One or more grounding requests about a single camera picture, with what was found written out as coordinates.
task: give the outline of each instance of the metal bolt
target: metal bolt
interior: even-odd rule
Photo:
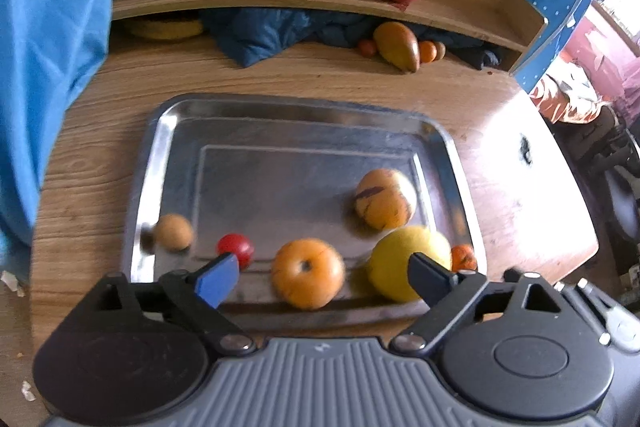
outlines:
[[[420,335],[398,335],[392,343],[400,353],[416,353],[427,346],[427,341]]]
[[[230,333],[220,339],[220,347],[230,355],[245,355],[251,352],[253,346],[254,341],[248,336],[237,333]]]

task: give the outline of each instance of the metal tray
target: metal tray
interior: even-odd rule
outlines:
[[[449,134],[427,117],[379,107],[274,96],[185,94],[150,118],[127,212],[122,270],[132,282],[173,269],[196,269],[216,255],[220,237],[243,233],[254,262],[221,311],[252,331],[321,328],[414,317],[422,301],[392,303],[370,286],[364,264],[384,233],[353,212],[354,190],[371,169],[412,180],[411,224],[472,243],[486,256],[462,165]],[[191,220],[196,239],[184,253],[145,240],[161,214]],[[296,311],[271,287],[271,260],[293,239],[318,237],[344,257],[347,282],[325,308]]]

